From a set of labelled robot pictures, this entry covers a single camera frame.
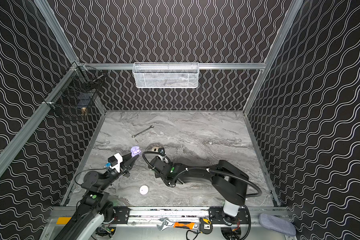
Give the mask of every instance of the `white wire basket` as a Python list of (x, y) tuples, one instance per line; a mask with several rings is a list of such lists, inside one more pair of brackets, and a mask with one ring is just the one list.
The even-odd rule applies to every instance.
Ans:
[(134, 63), (132, 74), (138, 88), (197, 88), (199, 63)]

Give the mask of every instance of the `black wire basket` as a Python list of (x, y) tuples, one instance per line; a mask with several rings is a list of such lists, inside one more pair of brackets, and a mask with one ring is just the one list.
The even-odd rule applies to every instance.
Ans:
[(103, 82), (102, 71), (80, 66), (48, 105), (65, 121), (87, 121)]

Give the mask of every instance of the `gray cushion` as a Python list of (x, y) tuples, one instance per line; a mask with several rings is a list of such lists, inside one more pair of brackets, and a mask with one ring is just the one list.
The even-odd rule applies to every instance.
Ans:
[(284, 219), (269, 214), (260, 214), (259, 220), (260, 224), (269, 230), (283, 233), (291, 237), (296, 235), (295, 226)]

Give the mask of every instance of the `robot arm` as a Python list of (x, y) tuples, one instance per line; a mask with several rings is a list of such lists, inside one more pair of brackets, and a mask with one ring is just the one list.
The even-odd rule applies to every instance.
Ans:
[[(156, 154), (150, 162), (146, 154)], [(245, 204), (247, 197), (261, 195), (261, 189), (249, 181), (247, 174), (225, 160), (212, 166), (187, 166), (182, 163), (166, 163), (162, 152), (144, 152), (142, 154), (149, 168), (155, 171), (155, 177), (161, 178), (165, 185), (175, 187), (177, 183), (199, 182), (211, 184), (225, 199), (224, 220), (227, 225), (235, 222), (235, 217), (240, 206)], [(248, 185), (257, 193), (247, 194)]]
[(111, 156), (104, 166), (106, 170), (104, 173), (95, 170), (87, 172), (81, 185), (87, 191), (77, 203), (80, 205), (76, 212), (55, 240), (87, 240), (101, 223), (112, 222), (114, 219), (113, 203), (108, 200), (109, 194), (103, 191), (120, 176), (129, 177), (129, 170), (140, 152), (139, 147), (133, 147), (129, 154)]

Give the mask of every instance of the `adjustable wrench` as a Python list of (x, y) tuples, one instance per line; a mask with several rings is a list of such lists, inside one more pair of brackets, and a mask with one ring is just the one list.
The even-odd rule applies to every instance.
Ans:
[(168, 218), (160, 218), (160, 221), (163, 223), (161, 225), (157, 224), (157, 228), (162, 231), (168, 227), (179, 227), (179, 228), (187, 228), (187, 229), (197, 229), (199, 228), (198, 223), (194, 222), (171, 222), (168, 220)]
[(139, 134), (141, 134), (141, 133), (143, 133), (143, 132), (145, 132), (145, 131), (147, 131), (147, 130), (149, 130), (149, 129), (151, 129), (151, 128), (154, 128), (154, 126), (151, 125), (151, 126), (149, 126), (147, 129), (145, 129), (145, 130), (143, 130), (143, 131), (141, 131), (141, 132), (139, 132), (139, 133), (137, 133), (137, 134), (135, 134), (135, 135), (132, 135), (132, 138), (135, 138), (137, 135), (139, 135)]

